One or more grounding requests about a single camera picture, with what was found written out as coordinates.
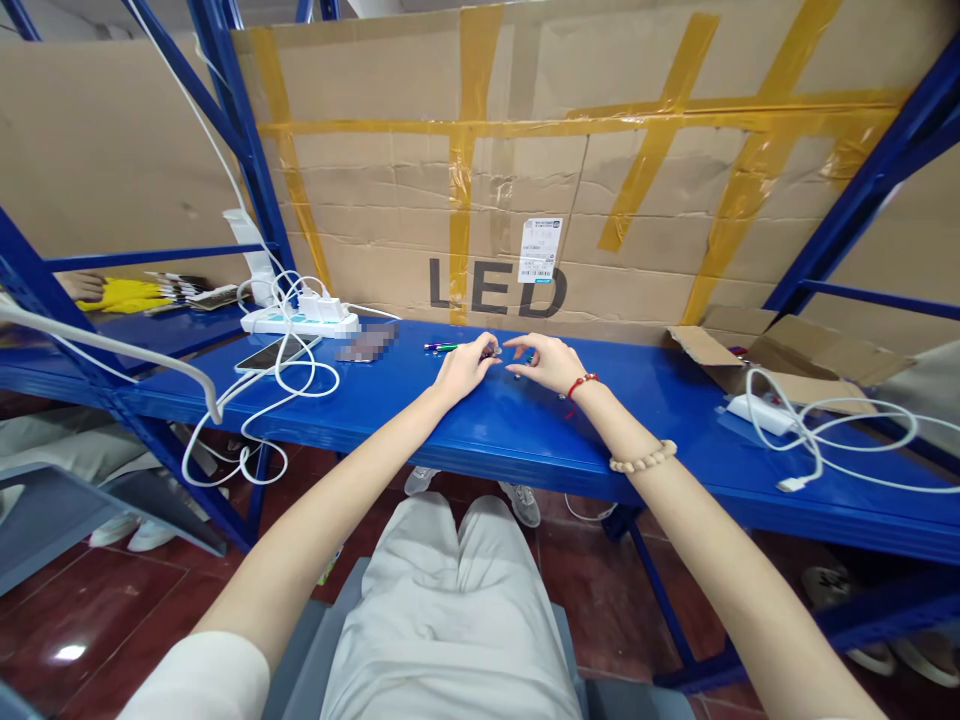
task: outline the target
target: yellow cloth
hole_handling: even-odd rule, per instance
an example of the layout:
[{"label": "yellow cloth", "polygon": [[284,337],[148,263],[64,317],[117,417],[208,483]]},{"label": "yellow cloth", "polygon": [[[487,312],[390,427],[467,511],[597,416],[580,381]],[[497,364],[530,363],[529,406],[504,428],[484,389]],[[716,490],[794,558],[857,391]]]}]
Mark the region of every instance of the yellow cloth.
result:
[{"label": "yellow cloth", "polygon": [[121,278],[104,279],[106,283],[103,286],[103,299],[98,303],[78,300],[78,308],[84,312],[100,310],[102,312],[119,312],[130,315],[173,303],[173,300],[161,295],[160,286],[156,283],[123,280]]}]

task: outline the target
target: stack of cards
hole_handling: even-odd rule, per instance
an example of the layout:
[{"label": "stack of cards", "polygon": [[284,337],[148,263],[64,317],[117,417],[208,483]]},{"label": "stack of cards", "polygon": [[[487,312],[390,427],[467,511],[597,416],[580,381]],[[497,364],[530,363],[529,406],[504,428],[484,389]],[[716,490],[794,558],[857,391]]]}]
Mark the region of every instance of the stack of cards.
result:
[{"label": "stack of cards", "polygon": [[160,286],[163,297],[170,298],[175,303],[185,303],[201,293],[213,290],[209,281],[196,275],[177,275],[175,273],[148,272],[154,282]]},{"label": "stack of cards", "polygon": [[224,285],[223,287],[218,287],[215,290],[198,293],[187,298],[187,305],[192,307],[194,310],[203,310],[205,312],[209,312],[210,310],[222,308],[225,305],[233,305],[236,301],[237,286]]}]

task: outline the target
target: red string bracelet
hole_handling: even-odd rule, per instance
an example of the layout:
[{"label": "red string bracelet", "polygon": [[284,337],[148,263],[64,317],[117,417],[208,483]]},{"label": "red string bracelet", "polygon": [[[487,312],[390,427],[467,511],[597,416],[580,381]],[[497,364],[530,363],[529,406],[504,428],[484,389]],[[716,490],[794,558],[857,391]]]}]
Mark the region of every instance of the red string bracelet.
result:
[{"label": "red string bracelet", "polygon": [[[572,401],[573,401],[573,391],[576,390],[576,389],[577,389],[578,387],[580,387],[581,385],[583,385],[585,382],[590,382],[591,380],[597,380],[597,381],[599,381],[599,380],[600,380],[600,377],[599,377],[596,373],[587,373],[587,374],[584,375],[582,378],[577,378],[577,381],[576,381],[573,385],[571,385],[571,386],[570,386],[570,389],[567,391],[566,397],[572,402]],[[576,412],[577,412],[577,407],[574,406],[574,407],[573,407],[573,410],[571,410],[571,411],[569,412],[569,414],[564,418],[564,420],[569,420],[570,418],[572,418],[572,417],[574,416],[574,414],[576,414]]]},{"label": "red string bracelet", "polygon": [[573,391],[576,390],[581,385],[583,385],[585,382],[589,382],[590,380],[600,380],[600,378],[597,376],[596,373],[587,373],[582,378],[577,378],[577,381],[570,386],[569,390],[567,390],[567,397],[570,400],[573,400]]}]

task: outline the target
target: bracelet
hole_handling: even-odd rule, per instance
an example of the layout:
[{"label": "bracelet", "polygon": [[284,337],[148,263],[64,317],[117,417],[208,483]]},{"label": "bracelet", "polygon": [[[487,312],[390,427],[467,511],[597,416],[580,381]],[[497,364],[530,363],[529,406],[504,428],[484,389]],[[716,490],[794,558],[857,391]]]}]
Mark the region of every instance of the bracelet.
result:
[{"label": "bracelet", "polygon": [[673,440],[661,440],[659,450],[654,450],[649,455],[642,457],[639,460],[634,460],[632,463],[622,463],[619,460],[614,460],[611,457],[610,469],[614,472],[622,473],[635,472],[637,470],[649,470],[665,460],[672,458],[676,454],[677,444]]},{"label": "bracelet", "polygon": [[577,378],[577,381],[576,381],[573,385],[570,386],[570,389],[569,389],[569,390],[567,390],[566,396],[561,395],[561,396],[560,396],[560,399],[563,400],[564,397],[566,397],[567,399],[569,399],[569,400],[572,401],[572,400],[573,400],[573,391],[576,390],[576,389],[577,389],[578,387],[580,387],[581,385],[583,385],[585,382],[589,382],[590,380],[597,380],[597,381],[599,381],[599,380],[600,380],[600,377],[599,377],[596,373],[587,373],[587,374],[584,375],[582,378]]}]

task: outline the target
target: hand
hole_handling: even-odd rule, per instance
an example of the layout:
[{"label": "hand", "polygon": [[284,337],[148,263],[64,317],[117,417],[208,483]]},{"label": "hand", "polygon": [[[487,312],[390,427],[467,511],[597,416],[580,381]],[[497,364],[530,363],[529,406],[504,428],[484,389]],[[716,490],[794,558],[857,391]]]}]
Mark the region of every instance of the hand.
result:
[{"label": "hand", "polygon": [[506,370],[528,377],[556,393],[566,394],[577,378],[587,374],[576,351],[560,338],[531,333],[507,340],[503,346],[517,349],[514,360],[519,360],[529,348],[536,349],[529,365],[507,365]]},{"label": "hand", "polygon": [[81,270],[78,272],[54,273],[57,281],[67,291],[71,300],[100,302],[103,300],[103,278],[96,273]]},{"label": "hand", "polygon": [[472,343],[460,345],[456,350],[448,352],[443,359],[443,365],[433,387],[444,400],[449,402],[450,407],[473,392],[491,366],[502,362],[494,355],[483,358],[484,352],[490,345],[496,349],[497,338],[486,332]]}]

